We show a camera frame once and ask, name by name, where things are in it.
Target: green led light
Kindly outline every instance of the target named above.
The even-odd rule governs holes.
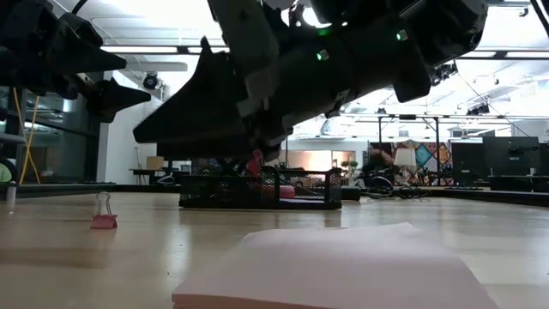
[[[317,60],[318,61],[327,61],[329,59],[329,54],[326,50],[321,50],[317,52]]]
[[[318,36],[324,36],[329,34],[329,29],[319,29]]]
[[[406,33],[406,30],[402,29],[401,31],[397,32],[396,39],[402,42],[408,40],[408,33]]]

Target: orange box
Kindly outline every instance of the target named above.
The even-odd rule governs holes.
[[[148,170],[160,170],[162,167],[164,167],[164,157],[147,157]]]

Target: wooden table surface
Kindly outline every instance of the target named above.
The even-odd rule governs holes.
[[[113,193],[118,230],[90,230],[94,196],[0,206],[0,308],[171,308],[172,290],[247,233],[410,222],[455,251],[502,309],[549,307],[549,212],[442,198],[341,211],[180,210],[177,194]]]

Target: glass window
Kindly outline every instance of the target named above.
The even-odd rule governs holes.
[[[25,123],[30,135],[31,123]],[[41,182],[60,183],[86,180],[88,137],[35,124],[31,155]],[[23,147],[23,158],[27,148]],[[30,162],[25,173],[26,183],[36,183]]]
[[[27,93],[27,119],[32,118],[36,94]],[[48,93],[40,97],[37,117],[46,119],[71,129],[87,130],[88,113],[85,100],[79,96],[76,100],[66,100],[57,94]]]
[[[0,121],[0,133],[6,132],[6,121]]]
[[[303,167],[305,171],[328,171],[332,168],[332,152],[326,151],[288,151],[287,167]],[[281,152],[281,161],[286,153]]]
[[[355,161],[354,158],[354,151],[334,151],[332,152],[332,167],[349,167],[349,162]]]
[[[0,87],[0,107],[8,108],[9,88]]]

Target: small bottle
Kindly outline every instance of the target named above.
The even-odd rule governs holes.
[[[6,192],[6,202],[12,204],[15,203],[15,198],[17,196],[17,184],[15,181],[10,181],[8,185],[8,190]]]

